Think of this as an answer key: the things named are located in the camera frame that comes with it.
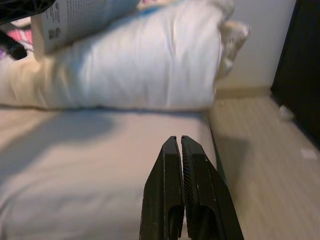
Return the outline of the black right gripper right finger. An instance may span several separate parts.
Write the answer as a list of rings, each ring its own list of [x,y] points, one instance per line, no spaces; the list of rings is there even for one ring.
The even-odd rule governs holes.
[[[191,240],[244,239],[229,189],[203,147],[182,136],[187,234]]]

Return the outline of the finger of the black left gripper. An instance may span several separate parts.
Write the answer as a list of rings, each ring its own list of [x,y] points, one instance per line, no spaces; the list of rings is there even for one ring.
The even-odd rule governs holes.
[[[54,3],[55,0],[1,0],[0,24],[41,14]]]

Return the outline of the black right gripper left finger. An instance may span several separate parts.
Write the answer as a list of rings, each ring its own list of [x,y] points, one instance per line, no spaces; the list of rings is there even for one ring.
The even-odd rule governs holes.
[[[177,240],[185,213],[183,174],[177,137],[162,145],[143,190],[140,240]]]

